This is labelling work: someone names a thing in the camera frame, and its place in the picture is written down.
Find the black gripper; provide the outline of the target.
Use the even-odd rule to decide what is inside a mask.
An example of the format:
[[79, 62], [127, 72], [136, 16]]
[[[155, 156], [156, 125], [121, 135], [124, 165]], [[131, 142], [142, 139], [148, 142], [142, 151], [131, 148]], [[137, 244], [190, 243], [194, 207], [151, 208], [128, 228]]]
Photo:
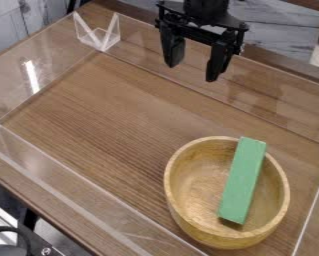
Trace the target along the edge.
[[211, 45], [206, 81], [224, 72], [230, 57], [240, 54], [248, 25], [228, 12], [230, 0], [159, 0], [155, 27], [160, 32], [164, 62], [174, 68], [183, 60], [186, 38]]

